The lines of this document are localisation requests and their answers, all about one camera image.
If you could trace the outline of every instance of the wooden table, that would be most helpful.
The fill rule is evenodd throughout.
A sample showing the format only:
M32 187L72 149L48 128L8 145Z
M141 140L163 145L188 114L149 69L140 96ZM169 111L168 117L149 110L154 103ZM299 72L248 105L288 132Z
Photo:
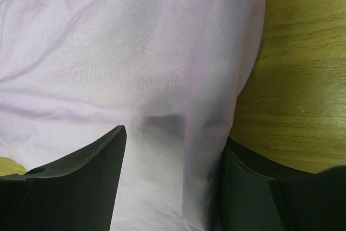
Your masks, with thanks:
M267 0L261 51L230 136L301 170L346 164L345 43L345 0Z

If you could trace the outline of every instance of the fabric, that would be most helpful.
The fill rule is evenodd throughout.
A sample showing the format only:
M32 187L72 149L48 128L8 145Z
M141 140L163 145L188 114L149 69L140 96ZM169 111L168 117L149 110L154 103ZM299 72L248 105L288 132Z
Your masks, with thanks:
M123 124L111 230L210 230L264 2L0 0L0 156L31 169Z

